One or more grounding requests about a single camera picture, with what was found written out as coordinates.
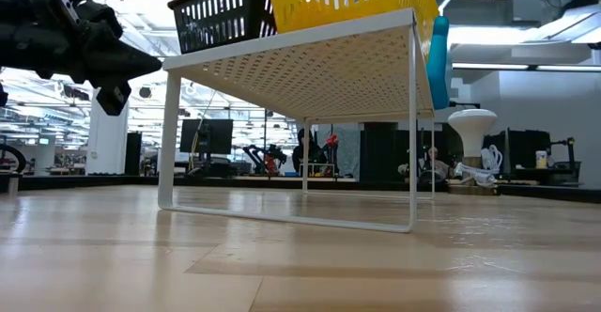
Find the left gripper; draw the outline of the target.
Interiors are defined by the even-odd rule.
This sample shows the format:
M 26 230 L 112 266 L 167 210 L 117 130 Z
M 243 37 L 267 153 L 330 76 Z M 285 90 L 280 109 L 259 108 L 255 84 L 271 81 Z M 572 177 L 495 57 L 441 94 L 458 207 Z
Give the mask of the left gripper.
M 120 40 L 114 10 L 95 0 L 27 0 L 36 22 L 63 37 L 70 51 L 69 76 L 94 88 L 123 86 L 155 72 L 162 62 Z

